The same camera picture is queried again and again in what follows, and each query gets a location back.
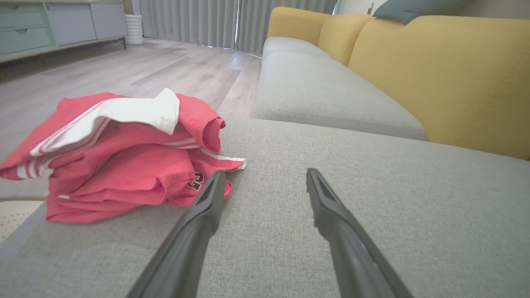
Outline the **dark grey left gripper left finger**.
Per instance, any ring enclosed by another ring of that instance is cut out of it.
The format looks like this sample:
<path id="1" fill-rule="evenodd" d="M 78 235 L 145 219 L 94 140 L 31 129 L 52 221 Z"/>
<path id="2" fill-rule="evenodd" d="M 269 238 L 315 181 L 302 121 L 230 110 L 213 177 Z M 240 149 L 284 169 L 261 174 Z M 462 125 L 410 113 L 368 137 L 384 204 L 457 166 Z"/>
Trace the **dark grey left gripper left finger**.
<path id="1" fill-rule="evenodd" d="M 126 298 L 195 298 L 208 242 L 219 226 L 226 173 L 216 171 L 180 217 Z"/>

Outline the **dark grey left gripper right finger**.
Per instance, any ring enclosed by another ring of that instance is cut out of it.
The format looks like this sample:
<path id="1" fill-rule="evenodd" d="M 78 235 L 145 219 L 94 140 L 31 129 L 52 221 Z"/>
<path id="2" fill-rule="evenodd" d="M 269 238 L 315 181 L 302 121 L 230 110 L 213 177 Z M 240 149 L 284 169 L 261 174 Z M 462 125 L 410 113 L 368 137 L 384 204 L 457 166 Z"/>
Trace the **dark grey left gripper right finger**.
<path id="1" fill-rule="evenodd" d="M 314 225 L 329 242 L 341 298 L 413 298 L 320 171 L 309 168 L 306 185 Z"/>

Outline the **red shorts with white stripe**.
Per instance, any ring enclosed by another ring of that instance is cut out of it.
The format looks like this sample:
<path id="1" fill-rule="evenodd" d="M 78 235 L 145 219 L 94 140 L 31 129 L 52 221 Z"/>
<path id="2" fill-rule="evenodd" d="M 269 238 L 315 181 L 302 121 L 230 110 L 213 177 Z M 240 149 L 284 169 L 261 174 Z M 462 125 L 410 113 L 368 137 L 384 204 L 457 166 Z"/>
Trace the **red shorts with white stripe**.
<path id="1" fill-rule="evenodd" d="M 69 194 L 48 199 L 46 219 L 94 223 L 147 205 L 190 207 L 218 171 L 246 167 L 245 158 L 222 156 L 198 145 L 137 145 L 114 154 Z"/>

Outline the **dark teal pillow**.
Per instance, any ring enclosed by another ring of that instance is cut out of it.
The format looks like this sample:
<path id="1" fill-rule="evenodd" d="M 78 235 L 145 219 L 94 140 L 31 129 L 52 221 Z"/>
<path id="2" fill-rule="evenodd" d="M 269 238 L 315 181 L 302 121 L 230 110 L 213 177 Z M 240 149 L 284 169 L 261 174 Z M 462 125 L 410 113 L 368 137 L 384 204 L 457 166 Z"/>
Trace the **dark teal pillow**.
<path id="1" fill-rule="evenodd" d="M 386 0 L 373 12 L 373 17 L 408 24 L 417 17 L 453 15 L 471 2 L 473 0 Z"/>

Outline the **cabinet with pale green drawers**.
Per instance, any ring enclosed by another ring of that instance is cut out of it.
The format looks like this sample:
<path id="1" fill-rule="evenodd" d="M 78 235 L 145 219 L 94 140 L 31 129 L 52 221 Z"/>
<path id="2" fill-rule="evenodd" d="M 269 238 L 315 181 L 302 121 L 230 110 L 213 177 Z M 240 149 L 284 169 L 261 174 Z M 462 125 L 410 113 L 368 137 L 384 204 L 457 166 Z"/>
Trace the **cabinet with pale green drawers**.
<path id="1" fill-rule="evenodd" d="M 123 0 L 0 0 L 0 63 L 125 36 Z"/>

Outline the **red Bulls jersey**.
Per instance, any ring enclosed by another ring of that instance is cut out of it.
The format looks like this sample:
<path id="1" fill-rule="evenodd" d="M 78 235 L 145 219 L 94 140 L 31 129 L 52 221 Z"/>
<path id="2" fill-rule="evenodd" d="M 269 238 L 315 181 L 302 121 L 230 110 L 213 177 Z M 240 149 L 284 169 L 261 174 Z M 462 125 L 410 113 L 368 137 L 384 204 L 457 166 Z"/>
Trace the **red Bulls jersey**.
<path id="1" fill-rule="evenodd" d="M 56 111 L 0 164 L 0 178 L 85 181 L 111 155 L 139 144 L 192 145 L 220 151 L 225 123 L 195 97 L 164 89 L 155 98 L 99 93 L 65 98 Z"/>

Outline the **grey sofa seat cushion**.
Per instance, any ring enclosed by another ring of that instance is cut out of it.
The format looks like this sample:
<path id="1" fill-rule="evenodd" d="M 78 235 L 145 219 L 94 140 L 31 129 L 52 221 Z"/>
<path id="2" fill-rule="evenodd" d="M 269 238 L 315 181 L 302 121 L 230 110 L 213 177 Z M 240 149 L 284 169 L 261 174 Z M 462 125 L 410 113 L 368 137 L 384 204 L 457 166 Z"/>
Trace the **grey sofa seat cushion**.
<path id="1" fill-rule="evenodd" d="M 310 56 L 331 58 L 329 54 L 310 42 L 284 36 L 271 36 L 265 40 L 262 59 L 275 52 L 304 53 Z"/>
<path id="2" fill-rule="evenodd" d="M 341 63 L 285 51 L 263 59 L 252 117 L 425 140 L 401 104 Z"/>

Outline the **cream perforated laundry basket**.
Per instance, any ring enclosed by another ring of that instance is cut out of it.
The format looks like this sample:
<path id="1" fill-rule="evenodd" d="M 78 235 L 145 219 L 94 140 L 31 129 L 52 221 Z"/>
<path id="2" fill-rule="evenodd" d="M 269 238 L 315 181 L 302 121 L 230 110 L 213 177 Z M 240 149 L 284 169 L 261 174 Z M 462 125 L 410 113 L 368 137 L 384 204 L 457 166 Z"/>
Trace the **cream perforated laundry basket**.
<path id="1" fill-rule="evenodd" d="M 5 241 L 45 201 L 45 196 L 0 197 L 0 243 Z"/>

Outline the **yellow sofa back cushion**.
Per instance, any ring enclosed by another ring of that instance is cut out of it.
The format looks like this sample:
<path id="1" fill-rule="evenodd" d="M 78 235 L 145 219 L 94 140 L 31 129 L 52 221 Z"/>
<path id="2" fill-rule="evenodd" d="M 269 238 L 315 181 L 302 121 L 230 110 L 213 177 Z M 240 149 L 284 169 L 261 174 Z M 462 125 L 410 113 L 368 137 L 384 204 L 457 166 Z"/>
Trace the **yellow sofa back cushion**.
<path id="1" fill-rule="evenodd" d="M 331 14 L 278 6 L 271 12 L 267 37 L 300 39 L 316 46 L 325 21 L 331 17 Z"/>
<path id="2" fill-rule="evenodd" d="M 369 14 L 335 15 L 323 24 L 318 47 L 332 59 L 348 66 L 360 32 L 373 16 Z"/>
<path id="3" fill-rule="evenodd" d="M 349 67 L 418 119 L 426 140 L 530 160 L 530 20 L 373 19 Z"/>

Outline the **white ribbed cylinder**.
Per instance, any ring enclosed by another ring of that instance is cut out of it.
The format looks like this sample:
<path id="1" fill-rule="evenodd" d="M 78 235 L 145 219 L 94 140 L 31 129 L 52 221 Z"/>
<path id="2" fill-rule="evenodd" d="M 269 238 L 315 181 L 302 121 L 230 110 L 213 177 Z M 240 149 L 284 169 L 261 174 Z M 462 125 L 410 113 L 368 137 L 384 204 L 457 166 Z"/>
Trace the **white ribbed cylinder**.
<path id="1" fill-rule="evenodd" d="M 140 14 L 126 14 L 125 25 L 127 28 L 127 36 L 125 36 L 125 42 L 127 45 L 143 45 L 143 18 Z"/>

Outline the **grey sofa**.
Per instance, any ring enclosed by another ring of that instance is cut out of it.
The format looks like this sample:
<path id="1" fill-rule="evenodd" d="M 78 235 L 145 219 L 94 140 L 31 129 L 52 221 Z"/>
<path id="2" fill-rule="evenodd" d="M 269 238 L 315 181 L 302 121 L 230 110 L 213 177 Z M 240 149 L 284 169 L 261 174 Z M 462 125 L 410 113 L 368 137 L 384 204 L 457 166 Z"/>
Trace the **grey sofa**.
<path id="1" fill-rule="evenodd" d="M 530 298 L 530 161 L 283 121 L 226 119 L 245 158 L 210 239 L 197 298 L 340 298 L 313 225 L 317 168 L 414 297 Z M 125 298 L 183 213 L 145 206 L 92 224 L 40 206 L 0 243 L 0 298 Z"/>

